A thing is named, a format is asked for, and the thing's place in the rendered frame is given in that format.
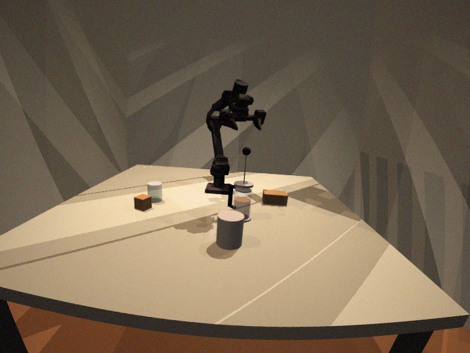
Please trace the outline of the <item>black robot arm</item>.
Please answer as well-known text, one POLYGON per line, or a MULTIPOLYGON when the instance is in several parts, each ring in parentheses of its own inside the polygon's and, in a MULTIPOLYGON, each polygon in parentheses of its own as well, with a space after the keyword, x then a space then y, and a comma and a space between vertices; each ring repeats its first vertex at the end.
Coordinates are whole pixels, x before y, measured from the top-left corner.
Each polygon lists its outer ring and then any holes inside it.
POLYGON ((228 175, 230 166, 228 164, 228 158, 223 154, 223 146, 221 141, 220 128, 218 118, 219 116, 212 115, 214 111, 220 111, 221 109, 228 106, 231 111, 233 105, 234 111, 237 108, 249 109, 248 106, 253 104, 253 97, 246 94, 248 83, 241 79, 236 79, 234 82, 233 90, 225 90, 216 103, 212 105, 212 108, 207 113, 206 123, 208 129, 211 131, 213 150, 215 158, 212 162, 210 174, 214 176, 213 185, 211 187, 224 188, 224 176, 228 175))

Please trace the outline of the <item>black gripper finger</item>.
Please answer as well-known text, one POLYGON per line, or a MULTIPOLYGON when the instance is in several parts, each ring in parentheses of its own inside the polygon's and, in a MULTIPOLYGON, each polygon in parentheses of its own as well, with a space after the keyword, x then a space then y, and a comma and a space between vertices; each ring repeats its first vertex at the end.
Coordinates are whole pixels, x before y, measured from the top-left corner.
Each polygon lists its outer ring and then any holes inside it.
POLYGON ((232 113, 227 112, 224 114, 223 126, 230 127, 236 131, 238 130, 238 126, 233 118, 232 113))
POLYGON ((263 117, 264 117, 264 113, 257 113, 256 119, 255 119, 255 126, 260 131, 261 131, 261 123, 262 123, 263 117))

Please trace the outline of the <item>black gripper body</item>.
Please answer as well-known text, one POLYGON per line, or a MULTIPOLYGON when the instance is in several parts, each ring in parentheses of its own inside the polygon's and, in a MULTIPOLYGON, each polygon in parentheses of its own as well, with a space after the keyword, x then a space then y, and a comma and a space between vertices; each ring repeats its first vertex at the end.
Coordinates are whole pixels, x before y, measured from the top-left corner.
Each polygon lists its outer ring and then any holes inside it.
MULTIPOLYGON (((219 125, 223 125, 224 114, 227 112, 230 113, 230 109, 221 109, 219 111, 219 118, 218 118, 219 125)), ((231 112, 235 121, 253 121, 254 124, 255 124, 257 113, 264 113, 264 117, 263 117, 261 125, 263 124, 266 114, 267 114, 264 110, 255 110, 254 115, 249 115, 248 113, 249 110, 245 108, 237 108, 236 111, 234 111, 233 105, 231 106, 231 112)))

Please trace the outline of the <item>glass french press with black knob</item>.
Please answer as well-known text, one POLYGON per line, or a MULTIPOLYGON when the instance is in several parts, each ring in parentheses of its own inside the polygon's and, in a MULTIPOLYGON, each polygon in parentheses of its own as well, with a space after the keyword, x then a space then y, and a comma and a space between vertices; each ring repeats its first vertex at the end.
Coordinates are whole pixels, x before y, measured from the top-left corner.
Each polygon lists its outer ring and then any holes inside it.
MULTIPOLYGON (((250 148, 245 147, 242 150, 243 154, 247 156, 251 153, 250 148)), ((244 222, 251 220, 251 199, 253 192, 253 183, 245 181, 246 174, 246 160, 244 169, 244 180, 234 182, 234 185, 229 184, 228 189, 228 207, 232 208, 233 211, 240 212, 244 215, 244 222), (232 205, 232 195, 234 189, 234 201, 232 205)))

